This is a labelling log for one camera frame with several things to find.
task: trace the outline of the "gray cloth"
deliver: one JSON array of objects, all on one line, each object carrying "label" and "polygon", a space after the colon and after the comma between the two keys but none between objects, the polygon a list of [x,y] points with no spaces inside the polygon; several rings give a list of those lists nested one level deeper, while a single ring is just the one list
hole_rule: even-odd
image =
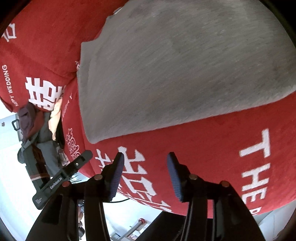
[{"label": "gray cloth", "polygon": [[78,72],[91,143],[240,111],[296,90],[296,49],[258,0],[131,0]]},{"label": "gray cloth", "polygon": [[41,127],[38,134],[38,142],[43,143],[52,140],[52,132],[48,127],[48,121],[50,119],[50,112],[44,112],[44,125]]},{"label": "gray cloth", "polygon": [[56,175],[62,168],[58,162],[57,143],[53,140],[44,143],[38,143],[36,146],[41,150],[47,171],[51,177]]}]

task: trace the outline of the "white chinese character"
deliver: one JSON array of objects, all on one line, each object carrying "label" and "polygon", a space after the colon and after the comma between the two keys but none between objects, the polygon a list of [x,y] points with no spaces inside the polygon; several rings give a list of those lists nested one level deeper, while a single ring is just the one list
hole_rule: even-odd
[{"label": "white chinese character", "polygon": [[131,199],[131,200],[133,200],[133,201],[135,201],[135,202],[137,202],[137,200],[135,200],[135,198],[134,198],[132,195],[130,195],[128,192],[124,193],[124,192],[121,190],[121,188],[118,188],[117,192],[120,193],[120,194],[122,194],[123,196],[125,196],[125,197],[127,197],[127,198],[129,198],[129,199]]},{"label": "white chinese character", "polygon": [[101,168],[104,168],[106,165],[105,165],[105,162],[110,162],[109,164],[111,164],[111,160],[110,158],[108,157],[107,154],[105,154],[105,159],[102,158],[102,155],[101,155],[101,151],[99,149],[96,150],[97,154],[98,154],[98,157],[95,157],[96,160],[99,160],[101,162]]},{"label": "white chinese character", "polygon": [[[101,151],[99,149],[96,150],[98,157],[95,157],[97,160],[99,160],[101,162],[101,166],[104,168],[105,167],[105,162],[107,162],[107,165],[110,164],[111,162],[113,162],[113,160],[111,161],[110,158],[108,157],[107,154],[105,154],[105,158],[102,157],[101,155]],[[145,161],[144,156],[138,152],[137,150],[135,150],[135,159],[129,159],[128,155],[126,154],[127,148],[120,146],[118,147],[118,151],[121,152],[124,155],[124,167],[125,167],[125,171],[123,171],[123,173],[128,173],[128,174],[147,174],[146,170],[141,167],[140,165],[138,165],[138,170],[135,171],[133,169],[133,167],[131,166],[131,162],[136,162],[136,161]]]},{"label": "white chinese character", "polygon": [[43,81],[41,86],[40,78],[34,78],[34,84],[31,77],[26,77],[26,79],[26,89],[30,94],[29,102],[37,105],[39,108],[52,111],[54,109],[54,104],[62,94],[63,87],[56,87],[46,80]]},{"label": "white chinese character", "polygon": [[9,42],[10,39],[16,39],[17,38],[16,35],[15,35],[15,23],[9,24],[8,27],[11,28],[12,35],[9,35],[8,28],[5,30],[5,32],[2,35],[2,37],[4,37],[7,42]]},{"label": "white chinese character", "polygon": [[122,192],[121,188],[122,188],[122,185],[119,183],[118,184],[118,191],[121,191]]},{"label": "white chinese character", "polygon": [[79,145],[76,145],[75,138],[73,137],[73,129],[68,129],[68,134],[66,135],[66,143],[68,145],[68,149],[70,152],[70,155],[72,156],[73,160],[75,160],[78,156],[80,156],[79,151]]},{"label": "white chinese character", "polygon": [[144,156],[139,153],[137,150],[135,150],[135,159],[129,159],[128,155],[126,154],[127,148],[126,147],[118,147],[118,151],[121,152],[124,155],[124,167],[125,171],[122,173],[129,173],[129,174],[147,174],[146,170],[138,165],[138,171],[134,171],[131,162],[136,162],[136,161],[145,161]]},{"label": "white chinese character", "polygon": [[[157,193],[155,192],[155,190],[152,187],[152,182],[150,182],[146,178],[141,177],[141,180],[131,180],[131,179],[127,179],[125,176],[122,176],[122,179],[124,180],[124,182],[126,183],[126,185],[128,186],[128,188],[130,189],[130,191],[132,193],[138,194],[140,196],[140,198],[134,198],[134,199],[142,201],[143,204],[150,203],[150,204],[155,204],[155,205],[170,207],[164,201],[161,201],[161,203],[155,203],[155,202],[152,201],[152,197],[153,196],[156,196]],[[132,185],[132,182],[134,182],[134,183],[141,183],[143,185],[145,191],[135,189],[133,187],[133,185]]]},{"label": "white chinese character", "polygon": [[144,202],[141,202],[142,204],[146,205],[146,206],[149,206],[149,207],[154,207],[154,208],[157,208],[157,209],[162,209],[168,213],[172,213],[172,210],[171,209],[168,209],[166,207],[162,207],[162,206],[153,206],[153,205],[149,205],[147,203],[144,203]]}]

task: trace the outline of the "beige cloth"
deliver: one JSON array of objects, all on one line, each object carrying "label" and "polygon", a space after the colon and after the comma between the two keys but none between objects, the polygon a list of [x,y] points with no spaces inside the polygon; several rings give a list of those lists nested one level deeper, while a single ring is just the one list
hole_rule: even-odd
[{"label": "beige cloth", "polygon": [[61,108],[62,108],[62,101],[63,98],[59,98],[59,100],[55,103],[54,109],[50,114],[50,119],[48,121],[48,127],[50,131],[52,132],[52,139],[55,141],[55,133],[57,131],[57,125],[59,123],[59,120],[61,118]]}]

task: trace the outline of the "black cable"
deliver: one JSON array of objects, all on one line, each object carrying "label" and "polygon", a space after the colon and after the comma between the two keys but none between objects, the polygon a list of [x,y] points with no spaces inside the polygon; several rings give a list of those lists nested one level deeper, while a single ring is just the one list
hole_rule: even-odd
[{"label": "black cable", "polygon": [[127,200],[129,200],[129,198],[127,198],[127,199],[124,199],[124,200],[121,200],[121,201],[116,201],[116,202],[107,202],[107,203],[119,203],[119,202],[124,202],[124,201],[127,201]]}]

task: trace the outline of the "red blanket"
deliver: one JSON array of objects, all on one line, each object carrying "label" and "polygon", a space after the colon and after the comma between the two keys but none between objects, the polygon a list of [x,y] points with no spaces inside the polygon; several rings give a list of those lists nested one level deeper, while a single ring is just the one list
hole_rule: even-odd
[{"label": "red blanket", "polygon": [[[229,181],[252,214],[274,210],[296,199],[296,93],[257,108],[90,144],[78,124],[75,88],[77,91],[77,85],[69,91],[70,101],[65,97],[62,110],[69,149],[75,143],[79,150],[83,146],[83,150],[93,152],[91,167],[85,167],[84,174],[101,173],[116,153],[122,152],[125,169],[118,191],[123,195],[185,215],[187,204],[175,197],[166,167],[166,156],[173,151],[180,163],[204,180]],[[210,206],[208,216],[212,215]]]},{"label": "red blanket", "polygon": [[76,77],[81,43],[95,38],[127,0],[32,0],[0,38],[0,98],[17,112],[28,100],[53,110]]}]

